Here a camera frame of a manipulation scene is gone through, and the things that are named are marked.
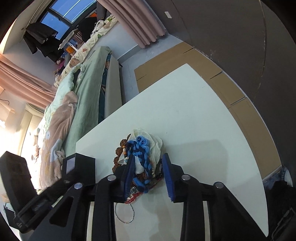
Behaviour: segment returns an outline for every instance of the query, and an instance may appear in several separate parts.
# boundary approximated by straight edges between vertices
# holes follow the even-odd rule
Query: silver bangle
[[[129,203],[129,205],[131,206],[131,209],[133,210],[133,218],[131,219],[131,221],[133,221],[134,217],[135,217],[135,210],[133,209],[133,206]],[[117,203],[115,203],[115,207],[114,207],[114,212],[115,212],[115,216],[118,218],[118,220],[122,223],[130,223],[131,221],[129,222],[124,222],[122,221],[118,216],[117,216],[117,213],[116,213],[116,207],[117,207]]]

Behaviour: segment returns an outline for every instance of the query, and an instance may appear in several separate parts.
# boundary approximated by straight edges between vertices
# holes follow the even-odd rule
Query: green bed sheet
[[[76,112],[63,143],[66,157],[75,153],[76,142],[98,125],[102,76],[110,52],[108,47],[98,47],[83,64],[85,71],[73,90],[78,97]]]

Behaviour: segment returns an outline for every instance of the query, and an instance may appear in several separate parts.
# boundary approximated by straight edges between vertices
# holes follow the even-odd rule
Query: silver screw
[[[115,179],[116,179],[115,175],[110,175],[110,176],[107,177],[108,181],[114,181]]]
[[[82,188],[82,183],[76,183],[75,185],[74,185],[74,188],[75,189],[80,189],[80,188]]]
[[[190,176],[187,175],[187,174],[182,175],[181,178],[182,178],[184,181],[188,181],[188,180],[190,180]]]
[[[221,189],[224,187],[224,184],[222,182],[216,182],[215,187]]]

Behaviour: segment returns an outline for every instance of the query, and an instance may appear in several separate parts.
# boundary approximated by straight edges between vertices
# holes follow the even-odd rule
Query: window
[[[56,16],[52,15],[50,12],[47,12],[41,21],[41,23],[53,28],[58,31],[56,38],[60,40],[65,32],[69,29],[69,26],[59,20]]]
[[[57,0],[51,9],[73,23],[96,0]]]

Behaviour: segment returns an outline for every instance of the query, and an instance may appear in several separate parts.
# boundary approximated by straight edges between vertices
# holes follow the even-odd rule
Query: pink curtain
[[[0,54],[0,86],[25,101],[45,109],[57,89],[16,66]]]
[[[141,48],[165,34],[164,28],[142,0],[97,1],[117,18]]]

